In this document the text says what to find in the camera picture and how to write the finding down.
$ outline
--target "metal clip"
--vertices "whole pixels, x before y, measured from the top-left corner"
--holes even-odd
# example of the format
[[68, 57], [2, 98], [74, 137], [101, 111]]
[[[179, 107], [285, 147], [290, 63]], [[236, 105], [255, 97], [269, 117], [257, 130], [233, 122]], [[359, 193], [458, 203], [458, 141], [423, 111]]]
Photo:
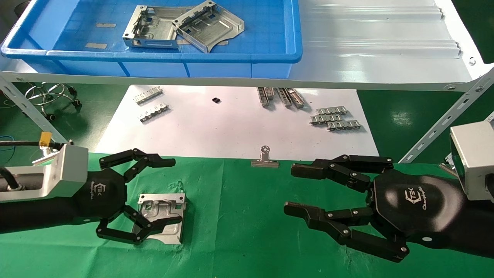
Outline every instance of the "metal clip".
[[280, 163], [278, 161], [269, 160], [269, 150], [268, 146], [261, 147], [261, 159], [251, 160], [250, 166], [252, 167], [268, 167], [268, 168], [278, 168]]

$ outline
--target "metal frame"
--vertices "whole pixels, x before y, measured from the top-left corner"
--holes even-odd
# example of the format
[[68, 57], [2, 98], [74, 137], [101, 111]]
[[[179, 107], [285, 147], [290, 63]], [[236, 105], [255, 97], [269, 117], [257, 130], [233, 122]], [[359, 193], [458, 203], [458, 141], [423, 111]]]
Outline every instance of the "metal frame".
[[427, 148], [452, 122], [472, 105], [494, 83], [494, 68], [485, 74], [427, 131], [424, 136], [400, 159], [399, 163], [410, 163]]
[[43, 131], [51, 132], [51, 138], [60, 143], [66, 143], [67, 140], [58, 132], [58, 130], [39, 112], [32, 103], [30, 103], [21, 91], [14, 84], [6, 81], [0, 72], [0, 90], [12, 100], [21, 110], [28, 115], [31, 120]]

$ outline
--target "sheet metal part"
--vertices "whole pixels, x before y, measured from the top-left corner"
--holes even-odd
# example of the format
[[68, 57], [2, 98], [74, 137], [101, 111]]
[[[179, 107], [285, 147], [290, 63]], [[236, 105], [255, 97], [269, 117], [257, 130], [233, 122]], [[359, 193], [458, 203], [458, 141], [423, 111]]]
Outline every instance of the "sheet metal part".
[[[182, 227], [187, 205], [184, 193], [173, 194], [141, 194], [137, 201], [139, 213], [149, 221], [154, 221], [170, 216], [181, 216], [182, 222], [167, 225], [162, 233], [149, 236], [146, 240], [157, 239], [164, 244], [182, 244]], [[134, 225], [132, 232], [138, 232], [140, 228]]]
[[269, 105], [269, 98], [264, 87], [257, 87], [257, 93], [259, 94], [259, 101], [262, 107]]
[[123, 33], [129, 47], [178, 48], [173, 20], [187, 7], [151, 7], [138, 5]]
[[285, 88], [293, 101], [293, 104], [298, 109], [301, 109], [305, 105], [304, 99], [298, 94], [298, 92], [294, 88]]
[[160, 103], [160, 104], [156, 105], [155, 107], [149, 109], [148, 111], [144, 112], [144, 114], [140, 114], [138, 116], [138, 118], [139, 118], [139, 121], [144, 123], [145, 121], [147, 121], [153, 117], [156, 117], [157, 115], [159, 115], [159, 114], [161, 114], [167, 110], [168, 110], [168, 105], [166, 105], [164, 103]]
[[269, 100], [273, 100], [275, 97], [275, 91], [273, 87], [264, 87], [264, 91], [266, 92], [266, 96]]
[[259, 160], [251, 160], [251, 167], [267, 167], [267, 168], [278, 168], [280, 163], [278, 161], [269, 160], [269, 151], [271, 149], [268, 146], [261, 147], [261, 158]]
[[149, 89], [143, 93], [140, 93], [139, 95], [135, 96], [133, 98], [133, 100], [137, 104], [142, 104], [142, 103], [144, 103], [144, 102], [146, 102], [152, 98], [159, 96], [162, 93], [163, 93], [163, 90], [161, 89], [161, 87], [157, 86], [157, 87], [151, 88], [151, 89]]
[[335, 107], [316, 109], [316, 113], [318, 115], [333, 115], [333, 114], [346, 115], [346, 113], [348, 113], [348, 110], [346, 110], [345, 106], [335, 106]]
[[359, 121], [340, 121], [340, 122], [328, 122], [329, 131], [340, 131], [340, 130], [356, 130], [360, 128]]
[[285, 105], [286, 108], [290, 107], [292, 104], [292, 100], [290, 98], [290, 95], [287, 92], [287, 89], [285, 88], [276, 88], [278, 91], [278, 95], [280, 96], [281, 101]]
[[204, 53], [245, 29], [244, 21], [213, 1], [206, 0], [173, 20], [177, 34]]
[[317, 116], [310, 116], [309, 124], [322, 125], [328, 122], [339, 122], [339, 121], [341, 121], [340, 115], [317, 115]]

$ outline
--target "white metal shelf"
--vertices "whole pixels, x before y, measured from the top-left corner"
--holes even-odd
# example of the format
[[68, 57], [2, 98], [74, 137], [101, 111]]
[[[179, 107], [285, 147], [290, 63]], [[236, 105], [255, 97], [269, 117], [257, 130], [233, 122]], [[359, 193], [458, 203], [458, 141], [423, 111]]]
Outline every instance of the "white metal shelf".
[[451, 0], [300, 0], [299, 4], [304, 54], [286, 80], [55, 75], [0, 57], [4, 78], [0, 85], [10, 88], [18, 96], [16, 104], [48, 131], [54, 128], [21, 101], [20, 92], [9, 82], [466, 92], [402, 159], [412, 162], [494, 80], [493, 65], [482, 61]]

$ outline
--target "white table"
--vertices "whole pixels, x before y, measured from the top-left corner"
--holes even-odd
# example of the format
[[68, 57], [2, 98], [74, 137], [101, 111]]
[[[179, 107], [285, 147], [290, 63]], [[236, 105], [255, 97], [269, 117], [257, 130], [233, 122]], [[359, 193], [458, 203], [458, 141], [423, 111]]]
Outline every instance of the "white table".
[[[278, 160], [378, 155], [356, 90], [299, 89], [307, 103], [301, 110], [285, 108], [277, 95], [263, 108], [249, 87], [161, 86], [164, 94], [142, 106], [132, 100], [152, 87], [129, 87], [95, 152], [139, 148], [164, 156], [258, 159], [268, 145]], [[147, 123], [137, 119], [160, 102], [170, 110]], [[329, 132], [309, 124], [316, 108], [340, 105], [350, 111], [343, 118], [358, 120], [360, 130]]]

